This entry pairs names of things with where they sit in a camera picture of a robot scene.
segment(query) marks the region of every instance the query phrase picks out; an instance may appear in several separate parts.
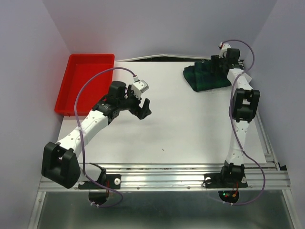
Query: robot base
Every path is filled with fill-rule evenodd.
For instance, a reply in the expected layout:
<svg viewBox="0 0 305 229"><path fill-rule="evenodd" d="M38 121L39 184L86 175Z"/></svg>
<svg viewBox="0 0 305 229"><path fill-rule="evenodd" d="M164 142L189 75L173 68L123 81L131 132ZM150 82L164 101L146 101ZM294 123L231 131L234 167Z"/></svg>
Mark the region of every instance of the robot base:
<svg viewBox="0 0 305 229"><path fill-rule="evenodd" d="M239 188L248 187L247 182L243 183L241 181L223 178L222 173L207 173L204 177L203 187L205 188L237 188L237 183Z"/></svg>

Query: cable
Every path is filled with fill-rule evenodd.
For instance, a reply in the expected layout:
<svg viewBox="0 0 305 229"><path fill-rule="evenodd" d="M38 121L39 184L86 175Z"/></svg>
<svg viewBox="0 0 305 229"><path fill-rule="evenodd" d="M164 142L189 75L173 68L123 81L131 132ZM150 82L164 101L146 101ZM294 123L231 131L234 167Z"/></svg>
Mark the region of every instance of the cable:
<svg viewBox="0 0 305 229"><path fill-rule="evenodd" d="M122 67L113 67L113 68L107 69L107 70L105 70L105 71L102 71L102 72L96 74L95 76L93 76L90 80L88 80L88 81L84 84L84 86L83 86L83 87L80 89L80 91L78 92L78 95L77 95L77 97L76 97L76 99L75 99L75 104L74 104L75 119L76 119L76 122L77 122L77 126L78 126L79 129L80 129L81 150L82 150L82 172L83 172L83 174L86 176L86 178L87 178L88 180L90 180L90 181L91 181L92 183L94 183L95 185L97 185L97 186L99 186L99 187L101 187L101 188L103 188L103 189L106 189L106 190L108 190L108 191L115 192L115 193L117 193L117 194L119 194L119 195L121 196L121 199L120 199L118 202L116 202L116 203L114 203L114 204L111 204L111 205L107 205L107 206L103 206L103 205L98 205L98 204L92 203L92 204L94 204L95 206L97 206L98 208L110 208L110 207L116 206L116 205L120 204L120 203L123 201L124 197L123 197L123 194L122 194L121 192L119 192L119 191L117 191L117 190L115 190L115 189L112 189L112 188L109 188L109 187L106 187L106 186L104 186L104 185L101 185L101 184L97 183L95 180L91 179L91 178L86 174L86 169L85 169L85 164L86 164L85 143L84 143L84 136L83 136L83 134L82 134L80 118L79 118L79 116L78 116L78 114L77 114L77 103L78 103L78 100L79 100L79 98L80 98L80 96L81 96L81 93L83 92L83 90L85 89L85 87L86 87L92 80L94 80L96 77L98 77L98 76L100 76L100 75L102 75L102 74L104 74L104 73L106 73L106 72L108 72L108 71L112 71L112 70L115 70L115 69L126 70L126 71L130 72L130 73L133 75L133 77L136 77L136 75L135 75L131 70L129 70L129 69L127 69L127 68L122 68Z"/></svg>
<svg viewBox="0 0 305 229"><path fill-rule="evenodd" d="M243 154L248 158L250 159L251 161L253 161L258 167L259 169L262 171L262 175L263 175L263 186L262 186L262 189L261 191L259 192L259 194L257 195L257 197L255 197L254 199L252 200L249 200L247 202L244 202L244 203L235 203L235 204L231 204L231 203L228 203L228 204L231 204L231 205L237 205L237 206L242 206L242 205L246 205L246 204L251 204L253 203L254 201L256 201L258 198L260 198L260 196L262 195L262 193L264 192L264 189L265 189L265 185L266 185L266 176L265 176L265 173L264 173L264 170L263 168L260 166L260 164L255 161L253 158L251 158L250 156L248 156L248 154L244 151L244 148L243 148L243 145L242 143L240 142L238 136L237 136L237 132L235 130L235 127L234 127L234 121L233 121L233 118L232 118L232 106L233 106L233 102L232 102L232 98L233 98L233 94L234 94L234 87L235 87L235 84L238 80L238 78L243 75L244 73L248 72L254 65L254 62L255 62L255 55L254 55L254 51L253 49L251 48L251 46L249 44L247 44L246 42L242 41L242 40L238 40L238 39L231 39L231 40L227 40L227 41L224 41L223 43L226 43L226 42L241 42L243 44L245 44L246 46L248 46L248 48L250 49L251 53L252 53L252 57L253 57L253 60L252 60L252 64L251 66L244 70L242 73L240 73L236 79L234 80L233 84L232 84L232 89L231 89L231 96L230 96L230 107L229 107L229 116L230 116L230 121L231 121L231 126L232 126L232 129L233 129L233 133L235 135L235 138L236 138L236 141L241 149L241 151L243 152Z"/></svg>
<svg viewBox="0 0 305 229"><path fill-rule="evenodd" d="M234 192L234 189L235 189L235 184L233 184L233 189L232 189L231 192Z"/></svg>
<svg viewBox="0 0 305 229"><path fill-rule="evenodd" d="M232 195L233 197L236 197L236 195L237 195L237 193L238 193L238 189L239 189L238 182L237 182L236 184L237 184L237 189L236 189L236 191L234 192L234 194Z"/></svg>

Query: plaid cloth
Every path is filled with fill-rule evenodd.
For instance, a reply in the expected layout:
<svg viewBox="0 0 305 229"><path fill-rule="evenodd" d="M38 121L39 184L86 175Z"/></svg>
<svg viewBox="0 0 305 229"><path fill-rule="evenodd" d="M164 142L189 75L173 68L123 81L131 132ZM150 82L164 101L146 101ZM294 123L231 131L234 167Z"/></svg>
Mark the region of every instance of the plaid cloth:
<svg viewBox="0 0 305 229"><path fill-rule="evenodd" d="M194 66L184 68L183 75L196 92L231 86L224 74L211 74L211 61L196 62Z"/></svg>

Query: black bracket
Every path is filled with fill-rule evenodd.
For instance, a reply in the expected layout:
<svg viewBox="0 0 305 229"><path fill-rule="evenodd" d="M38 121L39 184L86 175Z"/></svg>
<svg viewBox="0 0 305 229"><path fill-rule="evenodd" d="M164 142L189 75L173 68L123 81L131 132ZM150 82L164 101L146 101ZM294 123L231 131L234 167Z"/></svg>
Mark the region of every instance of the black bracket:
<svg viewBox="0 0 305 229"><path fill-rule="evenodd" d="M41 174L65 188L71 188L80 177L81 169L72 149L66 150L49 142L43 150Z"/></svg>
<svg viewBox="0 0 305 229"><path fill-rule="evenodd" d="M106 203L109 197L109 192L89 192L88 199L90 202L94 202L95 204L102 205Z"/></svg>
<svg viewBox="0 0 305 229"><path fill-rule="evenodd" d="M224 163L220 173L204 175L203 187L205 188L234 188L248 187L244 174L244 165L235 166L233 163Z"/></svg>
<svg viewBox="0 0 305 229"><path fill-rule="evenodd" d="M280 163L278 162L278 166L280 167L281 171L287 171L287 166L286 165L281 166Z"/></svg>
<svg viewBox="0 0 305 229"><path fill-rule="evenodd" d="M239 65L239 49L229 48L224 52L225 56L211 56L211 73L216 75L227 75L230 69L241 68Z"/></svg>
<svg viewBox="0 0 305 229"><path fill-rule="evenodd" d="M259 97L258 90L237 88L233 96L232 118L237 122L241 120L251 122L256 115Z"/></svg>
<svg viewBox="0 0 305 229"><path fill-rule="evenodd" d="M119 184L115 184L115 179L119 179L121 181L121 174L106 174L106 169L102 168L100 166L97 166L101 169L101 174L99 178L97 179L97 183L109 187L111 189L120 189L121 188L121 182ZM78 184L78 189L86 190L86 189L102 189L101 187L97 186L96 184L85 181L82 185Z"/></svg>

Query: metal frame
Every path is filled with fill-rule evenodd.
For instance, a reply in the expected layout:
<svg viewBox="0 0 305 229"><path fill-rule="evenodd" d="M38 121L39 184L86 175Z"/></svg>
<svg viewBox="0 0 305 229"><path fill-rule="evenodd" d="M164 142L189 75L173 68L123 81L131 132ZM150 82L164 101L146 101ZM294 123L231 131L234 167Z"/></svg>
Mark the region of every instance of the metal frame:
<svg viewBox="0 0 305 229"><path fill-rule="evenodd" d="M207 165L100 165L107 169L108 174L120 173L122 176L122 192L136 191L212 191L223 190L206 189L202 187L205 179L204 173L219 172L220 166L214 168ZM266 190L284 190L290 188L290 180L287 171L276 171L275 169L265 168ZM260 190L263 185L261 171L247 168L245 170L248 179L248 188L245 190ZM42 192L87 192L79 190L78 184L71 189L66 189L52 181L42 181L39 186Z"/></svg>
<svg viewBox="0 0 305 229"><path fill-rule="evenodd" d="M287 209L293 224L294 229L302 229L302 224L297 216L294 199L291 190L283 190L283 196L287 205Z"/></svg>
<svg viewBox="0 0 305 229"><path fill-rule="evenodd" d="M37 193L32 215L30 217L30 222L28 226L29 229L36 229L38 227L39 218L42 211L45 196L46 196L45 192Z"/></svg>

